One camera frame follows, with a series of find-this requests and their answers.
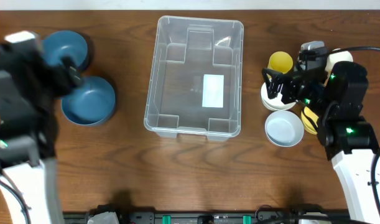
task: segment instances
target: green led light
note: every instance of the green led light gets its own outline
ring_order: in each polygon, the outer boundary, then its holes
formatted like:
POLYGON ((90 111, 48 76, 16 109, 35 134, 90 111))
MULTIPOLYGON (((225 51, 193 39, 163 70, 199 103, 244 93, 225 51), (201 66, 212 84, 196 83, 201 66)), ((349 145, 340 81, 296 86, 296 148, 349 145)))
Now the green led light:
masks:
POLYGON ((351 133, 353 133, 353 132, 354 132, 354 130, 353 130, 353 129, 351 129, 351 128, 346 128, 346 132, 347 132, 348 134, 351 134, 351 133))
POLYGON ((2 148, 2 149, 7 148, 7 143, 4 142, 3 140, 0 140, 0 148, 2 148))

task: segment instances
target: wooden table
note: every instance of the wooden table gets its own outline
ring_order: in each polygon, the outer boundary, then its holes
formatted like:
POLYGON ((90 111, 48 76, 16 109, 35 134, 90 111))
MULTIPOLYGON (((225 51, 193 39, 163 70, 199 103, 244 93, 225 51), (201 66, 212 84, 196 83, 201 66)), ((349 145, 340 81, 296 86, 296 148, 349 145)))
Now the wooden table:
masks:
MULTIPOLYGON (((261 68, 283 50, 296 58, 302 43, 330 49, 380 46, 380 11, 40 11, 0 12, 0 41, 32 30, 70 29, 89 35, 96 53, 85 75, 117 86, 118 110, 99 127, 66 120, 60 107, 58 187, 64 211, 116 202, 157 210, 255 210, 318 203, 346 208, 340 182, 314 135, 282 148, 264 134, 271 111, 261 103, 261 68), (160 138, 143 125, 158 18, 237 19, 244 24, 242 130, 226 142, 203 136, 160 138)), ((380 53, 355 52, 369 72, 363 115, 380 142, 380 53)), ((0 194, 0 223, 9 223, 0 194)))

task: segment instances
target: yellow object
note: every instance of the yellow object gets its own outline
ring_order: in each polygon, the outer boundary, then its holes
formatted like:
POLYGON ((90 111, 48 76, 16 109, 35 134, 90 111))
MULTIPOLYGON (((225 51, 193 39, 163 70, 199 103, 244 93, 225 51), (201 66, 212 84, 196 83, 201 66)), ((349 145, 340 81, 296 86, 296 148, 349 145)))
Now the yellow object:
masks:
MULTIPOLYGON (((315 125, 317 126, 317 120, 318 120, 318 116, 312 111, 310 110, 310 108, 308 107, 305 107, 304 108, 304 113, 309 117, 311 118, 315 125)), ((304 125, 304 130, 306 130, 308 133, 310 134, 317 134, 317 132, 315 131, 314 127, 312 126, 312 124, 308 121, 308 119, 303 115, 303 113, 301 113, 300 115, 301 119, 302 119, 302 122, 303 122, 303 125, 304 125)))
POLYGON ((269 65, 267 67, 285 74, 289 72, 293 66, 294 61, 287 52, 276 52, 271 55, 269 65))

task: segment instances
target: metal base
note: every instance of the metal base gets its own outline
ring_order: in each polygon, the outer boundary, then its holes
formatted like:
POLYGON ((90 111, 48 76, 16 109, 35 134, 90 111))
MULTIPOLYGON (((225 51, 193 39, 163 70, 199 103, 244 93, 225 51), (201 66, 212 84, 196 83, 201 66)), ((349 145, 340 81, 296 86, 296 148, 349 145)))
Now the metal base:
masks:
MULTIPOLYGON (((110 205, 103 205, 103 209, 100 210, 99 207, 88 213, 64 213, 65 224, 86 224, 87 219, 93 215, 107 212, 105 206, 111 208, 110 205)), ((322 212, 329 217, 350 218, 347 210, 321 210, 316 205, 291 209, 263 207, 256 212, 117 212, 117 216, 120 224, 252 224, 270 218, 303 215, 306 212, 322 212)))

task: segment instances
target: transparent storage container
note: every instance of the transparent storage container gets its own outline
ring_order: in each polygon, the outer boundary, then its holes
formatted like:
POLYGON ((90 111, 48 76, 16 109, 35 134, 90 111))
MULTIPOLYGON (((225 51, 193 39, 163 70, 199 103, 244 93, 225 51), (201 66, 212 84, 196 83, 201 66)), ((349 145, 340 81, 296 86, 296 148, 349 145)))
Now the transparent storage container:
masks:
POLYGON ((241 130, 244 26, 163 16, 158 21, 144 126, 159 136, 224 141, 241 130))

